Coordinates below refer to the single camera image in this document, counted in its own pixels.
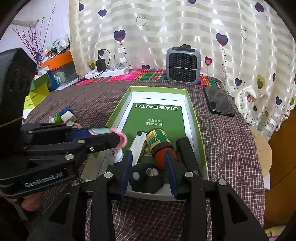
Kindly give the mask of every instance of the smartphone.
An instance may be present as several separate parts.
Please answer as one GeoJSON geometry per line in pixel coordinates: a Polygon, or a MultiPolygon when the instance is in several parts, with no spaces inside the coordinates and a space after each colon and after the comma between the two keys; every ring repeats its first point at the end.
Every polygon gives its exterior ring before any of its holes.
{"type": "Polygon", "coordinates": [[[231,117],[235,116],[234,109],[222,89],[204,85],[203,91],[211,113],[231,117]]]}

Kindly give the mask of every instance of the white wall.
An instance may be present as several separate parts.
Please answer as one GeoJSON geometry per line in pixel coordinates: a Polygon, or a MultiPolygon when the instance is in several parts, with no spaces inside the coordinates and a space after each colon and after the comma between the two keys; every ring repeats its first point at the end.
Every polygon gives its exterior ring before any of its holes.
{"type": "MultiPolygon", "coordinates": [[[[42,18],[45,17],[43,23],[43,26],[45,26],[45,28],[43,27],[41,31],[41,46],[43,45],[46,27],[54,5],[56,5],[56,7],[53,14],[53,21],[50,22],[45,41],[45,46],[46,44],[49,46],[50,43],[53,42],[55,39],[61,37],[62,35],[66,35],[68,31],[70,33],[70,30],[68,29],[69,0],[31,0],[23,9],[21,9],[21,11],[15,17],[16,20],[21,21],[36,21],[37,19],[39,19],[39,23],[36,26],[36,30],[38,33],[40,31],[42,18]]],[[[12,28],[15,27],[15,25],[10,24],[3,37],[1,38],[0,53],[8,49],[22,47],[26,51],[26,53],[31,58],[33,58],[29,50],[22,43],[21,39],[12,30],[12,28]]],[[[17,26],[17,28],[20,33],[22,33],[23,30],[25,32],[28,32],[29,30],[28,27],[17,26]]]]}

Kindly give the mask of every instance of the green and yellow label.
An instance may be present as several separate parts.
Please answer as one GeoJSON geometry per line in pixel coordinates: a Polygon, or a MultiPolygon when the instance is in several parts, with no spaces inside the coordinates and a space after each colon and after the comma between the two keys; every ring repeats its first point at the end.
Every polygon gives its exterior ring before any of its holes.
{"type": "Polygon", "coordinates": [[[168,139],[168,137],[166,136],[165,132],[161,129],[156,129],[156,130],[151,131],[146,136],[146,141],[148,143],[150,151],[152,151],[152,148],[161,142],[169,142],[171,144],[171,142],[168,139]]]}

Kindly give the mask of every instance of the yellow box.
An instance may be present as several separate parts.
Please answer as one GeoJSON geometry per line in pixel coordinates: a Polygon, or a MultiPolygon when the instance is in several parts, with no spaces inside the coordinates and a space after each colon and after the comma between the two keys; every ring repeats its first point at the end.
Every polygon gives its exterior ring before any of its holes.
{"type": "Polygon", "coordinates": [[[35,108],[48,95],[49,95],[49,91],[48,91],[48,88],[47,88],[47,83],[44,82],[43,84],[38,86],[36,89],[31,91],[28,96],[26,96],[24,109],[35,108]]]}

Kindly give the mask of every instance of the red and green plaid fabric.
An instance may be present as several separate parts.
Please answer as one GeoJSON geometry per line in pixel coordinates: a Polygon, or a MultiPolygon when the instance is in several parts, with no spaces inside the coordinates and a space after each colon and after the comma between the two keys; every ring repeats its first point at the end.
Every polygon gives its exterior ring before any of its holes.
{"type": "MultiPolygon", "coordinates": [[[[89,80],[83,80],[76,85],[85,85],[89,83],[97,82],[118,82],[118,81],[152,81],[152,80],[165,80],[166,77],[165,69],[131,69],[130,72],[126,75],[120,76],[110,76],[102,78],[94,78],[89,80]]],[[[210,85],[223,88],[223,85],[216,79],[217,82],[212,77],[207,77],[204,75],[200,76],[200,85],[210,85]]]]}

